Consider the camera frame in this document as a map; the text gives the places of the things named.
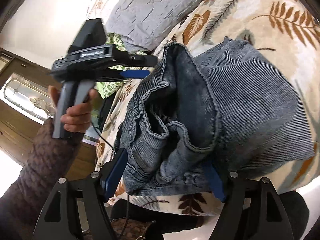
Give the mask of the left forearm brown knit sleeve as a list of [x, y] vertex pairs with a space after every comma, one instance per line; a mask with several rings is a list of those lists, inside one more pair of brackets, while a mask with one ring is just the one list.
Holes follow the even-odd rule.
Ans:
[[1, 239], [32, 238], [50, 192], [76, 158], [83, 135], [54, 139], [53, 130], [49, 118], [38, 130], [19, 177], [1, 197]]

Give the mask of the left hand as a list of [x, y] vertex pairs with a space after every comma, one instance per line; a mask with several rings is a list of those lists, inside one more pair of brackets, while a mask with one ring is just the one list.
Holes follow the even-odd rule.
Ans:
[[92, 101], [97, 95], [98, 92], [91, 89], [85, 102], [69, 107], [66, 114], [61, 116], [60, 121], [63, 124], [63, 129], [69, 137], [81, 137], [88, 130], [91, 125]]

